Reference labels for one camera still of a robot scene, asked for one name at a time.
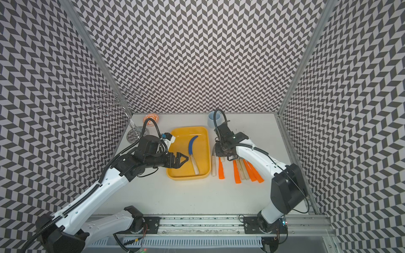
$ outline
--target black cable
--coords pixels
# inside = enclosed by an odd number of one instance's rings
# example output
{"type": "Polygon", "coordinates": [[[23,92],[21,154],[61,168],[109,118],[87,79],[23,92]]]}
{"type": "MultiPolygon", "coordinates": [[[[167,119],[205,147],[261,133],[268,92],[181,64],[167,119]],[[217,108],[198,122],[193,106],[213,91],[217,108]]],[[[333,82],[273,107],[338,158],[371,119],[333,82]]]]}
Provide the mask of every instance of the black cable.
{"type": "MultiPolygon", "coordinates": [[[[85,201],[87,198],[89,198],[98,188],[100,187],[100,185],[96,185],[95,187],[93,187],[83,198],[81,198],[79,201],[77,201],[76,203],[74,203],[71,207],[69,207],[66,211],[64,211],[62,214],[63,216],[66,216],[68,213],[70,213],[73,209],[75,209],[78,205],[80,205],[83,201],[85,201]]],[[[30,245],[40,236],[43,234],[43,232],[45,230],[47,230],[50,226],[54,225],[55,223],[57,223],[60,219],[62,219],[62,216],[58,216],[56,218],[54,218],[53,220],[51,220],[50,222],[48,222],[47,224],[45,224],[38,232],[36,232],[30,239],[28,239],[24,246],[21,248],[20,253],[24,253],[29,247],[30,245]]]]}
{"type": "Polygon", "coordinates": [[[149,173],[148,175],[145,175],[145,176],[139,176],[139,175],[138,175],[138,177],[146,177],[146,176],[150,176],[150,175],[152,175],[153,173],[155,173],[157,170],[158,170],[158,169],[156,169],[156,170],[155,170],[155,171],[153,171],[152,173],[149,173]]]}
{"type": "Polygon", "coordinates": [[[215,109],[215,111],[214,111],[214,126],[215,126],[215,132],[217,133],[217,136],[218,136],[218,140],[220,141],[220,143],[222,144],[222,139],[221,139],[221,136],[220,136],[220,132],[218,131],[218,125],[217,125],[217,112],[221,112],[222,113],[222,116],[224,117],[224,120],[225,120],[225,124],[228,126],[228,121],[226,120],[226,116],[225,116],[225,113],[224,113],[224,111],[223,110],[221,110],[221,109],[215,109]]]}
{"type": "Polygon", "coordinates": [[[136,251],[131,251],[127,247],[125,247],[122,242],[118,239],[117,234],[113,234],[114,239],[117,241],[117,244],[121,247],[121,249],[125,250],[128,253],[135,253],[136,251]]]}
{"type": "Polygon", "coordinates": [[[21,248],[20,253],[24,253],[28,247],[40,236],[42,233],[47,230],[50,226],[54,225],[56,222],[58,222],[60,219],[62,219],[62,216],[58,216],[54,218],[51,222],[48,222],[45,226],[41,228],[38,232],[36,232],[30,239],[28,239],[24,246],[21,248]]]}
{"type": "MultiPolygon", "coordinates": [[[[160,131],[159,131],[159,127],[158,127],[157,123],[156,123],[153,119],[147,118],[147,119],[145,120],[145,122],[143,123],[141,136],[139,136],[139,139],[138,139],[133,145],[131,145],[132,147],[133,147],[134,145],[136,145],[136,144],[139,143],[141,137],[142,137],[142,136],[144,135],[144,133],[145,133],[146,124],[147,124],[149,121],[152,121],[152,123],[155,125],[156,131],[158,132],[158,137],[159,137],[159,138],[162,137],[162,136],[160,135],[160,131]]],[[[136,150],[136,148],[137,148],[137,147],[134,147],[133,149],[131,149],[131,150],[128,152],[128,154],[134,153],[135,150],[136,150]]]]}
{"type": "Polygon", "coordinates": [[[279,245],[286,242],[286,240],[287,240],[287,238],[288,238],[288,227],[286,227],[286,232],[287,232],[287,233],[286,233],[286,238],[284,239],[284,241],[279,242],[279,245]]]}
{"type": "MultiPolygon", "coordinates": [[[[153,122],[153,124],[155,125],[155,128],[156,128],[156,131],[158,132],[158,136],[159,136],[159,138],[161,138],[160,131],[159,131],[159,128],[158,128],[158,125],[156,124],[156,122],[155,122],[153,119],[151,119],[151,118],[146,119],[145,122],[144,122],[144,124],[143,124],[141,136],[139,137],[139,139],[138,139],[135,143],[129,145],[129,146],[126,147],[126,148],[124,148],[124,149],[123,149],[121,152],[119,152],[113,159],[111,159],[111,161],[110,161],[109,163],[107,163],[107,165],[104,167],[103,171],[101,172],[101,176],[100,176],[100,178],[99,178],[99,180],[98,180],[98,182],[99,182],[100,184],[101,184],[102,181],[104,180],[105,174],[107,173],[107,170],[110,168],[111,164],[112,164],[115,160],[117,160],[118,157],[120,157],[120,155],[121,155],[122,153],[125,153],[127,150],[129,150],[130,148],[132,148],[133,146],[135,146],[136,144],[139,143],[140,138],[143,136],[143,134],[144,134],[144,132],[145,132],[146,124],[147,124],[149,121],[152,121],[152,122],[153,122]]],[[[166,153],[166,152],[167,152],[167,146],[166,146],[165,143],[163,143],[163,147],[164,147],[164,150],[165,150],[165,153],[166,153]]],[[[145,176],[149,176],[149,175],[155,173],[156,171],[157,171],[157,170],[155,170],[154,172],[152,172],[152,173],[150,173],[150,174],[148,174],[148,175],[145,175],[145,176]]],[[[100,185],[94,186],[83,198],[81,198],[79,201],[77,201],[77,202],[74,203],[71,207],[69,207],[66,211],[64,211],[64,212],[63,212],[63,216],[66,216],[66,215],[67,215],[68,213],[70,213],[73,209],[75,209],[77,206],[79,206],[81,203],[83,203],[86,199],[88,199],[99,187],[100,187],[100,185]]],[[[54,225],[54,224],[55,224],[56,222],[58,222],[60,219],[62,219],[62,216],[58,216],[58,217],[54,218],[53,220],[51,220],[50,222],[48,222],[47,224],[45,224],[45,225],[41,228],[41,230],[39,230],[38,232],[36,232],[30,239],[28,239],[28,240],[25,242],[25,244],[24,244],[23,247],[21,248],[20,253],[25,253],[25,251],[29,248],[29,246],[30,246],[40,235],[42,235],[42,233],[43,233],[46,229],[48,229],[50,226],[54,225]]]]}
{"type": "Polygon", "coordinates": [[[243,221],[241,221],[241,216],[245,217],[244,215],[239,215],[238,220],[243,223],[243,221]]]}

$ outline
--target white table surface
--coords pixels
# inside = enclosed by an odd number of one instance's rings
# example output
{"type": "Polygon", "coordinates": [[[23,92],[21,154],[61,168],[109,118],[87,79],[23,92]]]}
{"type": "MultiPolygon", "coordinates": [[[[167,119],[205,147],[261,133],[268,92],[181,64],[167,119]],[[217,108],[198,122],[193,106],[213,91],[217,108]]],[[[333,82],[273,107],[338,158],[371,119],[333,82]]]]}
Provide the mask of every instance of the white table surface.
{"type": "MultiPolygon", "coordinates": [[[[142,126],[145,115],[134,115],[133,121],[142,126]]],[[[210,150],[215,144],[214,130],[208,128],[207,114],[159,115],[158,127],[161,133],[186,126],[204,126],[208,129],[210,150]]],[[[269,152],[277,160],[290,164],[287,150],[273,114],[227,114],[229,128],[245,133],[257,147],[269,152]]],[[[117,152],[130,143],[124,138],[117,152]]],[[[154,127],[148,127],[149,134],[157,135],[154,127]]],[[[243,180],[236,184],[233,163],[224,164],[225,179],[211,174],[200,180],[174,181],[167,177],[166,168],[145,178],[135,178],[113,194],[94,214],[106,215],[121,211],[126,206],[135,206],[144,214],[153,215],[226,215],[257,214],[270,202],[271,182],[263,183],[243,180]]],[[[307,210],[302,201],[295,209],[307,210]]]]}

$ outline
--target white robotic arm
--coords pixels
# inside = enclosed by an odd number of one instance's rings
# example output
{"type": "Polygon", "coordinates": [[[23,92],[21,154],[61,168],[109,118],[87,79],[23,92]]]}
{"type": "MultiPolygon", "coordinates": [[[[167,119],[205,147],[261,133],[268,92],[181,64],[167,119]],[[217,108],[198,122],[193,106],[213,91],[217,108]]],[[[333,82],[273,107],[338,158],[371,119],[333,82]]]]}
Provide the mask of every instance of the white robotic arm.
{"type": "Polygon", "coordinates": [[[97,221],[86,221],[118,189],[137,176],[143,177],[146,168],[180,168],[188,161],[188,157],[179,152],[177,156],[168,152],[175,141],[171,134],[162,134],[160,138],[142,135],[137,147],[127,154],[118,154],[107,165],[100,179],[72,203],[54,213],[53,217],[40,216],[35,222],[38,232],[26,242],[21,253],[37,237],[40,237],[43,247],[49,253],[79,253],[86,246],[108,235],[126,230],[140,232],[145,221],[143,214],[133,206],[97,221]]]}
{"type": "Polygon", "coordinates": [[[215,144],[215,154],[219,157],[242,157],[249,161],[259,174],[271,181],[271,199],[263,200],[268,205],[258,213],[258,223],[265,233],[273,231],[277,227],[277,221],[283,215],[289,213],[302,200],[307,191],[300,168],[296,164],[287,165],[269,156],[267,152],[255,146],[244,133],[234,134],[228,128],[225,113],[220,111],[225,122],[217,125],[214,121],[215,132],[218,141],[215,144]]]}
{"type": "MultiPolygon", "coordinates": [[[[264,233],[269,233],[275,229],[280,217],[305,198],[306,190],[301,170],[297,165],[286,165],[270,157],[267,152],[255,147],[245,134],[234,134],[228,128],[225,114],[223,112],[222,114],[225,122],[220,126],[214,122],[215,132],[218,135],[215,144],[216,155],[234,159],[238,156],[243,157],[253,164],[263,178],[272,182],[271,199],[263,200],[268,205],[258,213],[259,227],[264,233]]],[[[24,253],[37,237],[40,237],[43,247],[49,253],[79,253],[93,242],[116,232],[128,230],[140,232],[145,221],[142,213],[133,206],[91,223],[86,221],[118,189],[137,176],[143,177],[141,174],[145,168],[157,169],[158,166],[180,168],[186,163],[187,156],[181,153],[177,153],[177,156],[168,153],[168,148],[174,141],[175,138],[169,133],[162,134],[158,138],[143,136],[142,132],[138,146],[125,155],[120,156],[123,151],[120,152],[106,166],[100,180],[75,201],[54,213],[53,217],[48,215],[39,217],[36,221],[38,232],[26,242],[21,253],[24,253]]]]}

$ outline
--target black and white patterned backdrop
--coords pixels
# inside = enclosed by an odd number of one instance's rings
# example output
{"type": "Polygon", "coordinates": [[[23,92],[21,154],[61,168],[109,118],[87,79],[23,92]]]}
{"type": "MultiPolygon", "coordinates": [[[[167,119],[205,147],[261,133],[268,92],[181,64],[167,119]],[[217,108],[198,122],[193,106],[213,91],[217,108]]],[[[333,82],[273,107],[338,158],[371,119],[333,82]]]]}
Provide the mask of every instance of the black and white patterned backdrop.
{"type": "Polygon", "coordinates": [[[284,115],[346,252],[404,252],[405,2],[342,0],[284,115]]]}
{"type": "Polygon", "coordinates": [[[73,0],[137,112],[277,111],[323,0],[73,0]]]}
{"type": "Polygon", "coordinates": [[[56,1],[0,12],[0,251],[16,252],[98,178],[126,121],[90,107],[106,81],[56,1]]]}

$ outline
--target glass base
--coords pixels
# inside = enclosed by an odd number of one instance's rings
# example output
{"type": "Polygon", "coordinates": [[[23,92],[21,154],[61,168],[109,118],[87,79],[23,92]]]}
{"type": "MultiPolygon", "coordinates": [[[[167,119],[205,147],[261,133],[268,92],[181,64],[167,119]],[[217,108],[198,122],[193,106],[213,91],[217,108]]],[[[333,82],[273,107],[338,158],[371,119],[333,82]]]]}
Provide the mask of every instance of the glass base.
{"type": "MultiPolygon", "coordinates": [[[[141,131],[142,131],[142,127],[136,127],[136,128],[129,130],[129,132],[127,133],[127,141],[130,143],[135,143],[141,136],[141,131]]],[[[149,130],[147,128],[145,128],[145,133],[143,133],[143,135],[148,135],[148,134],[149,134],[149,130]]]]}

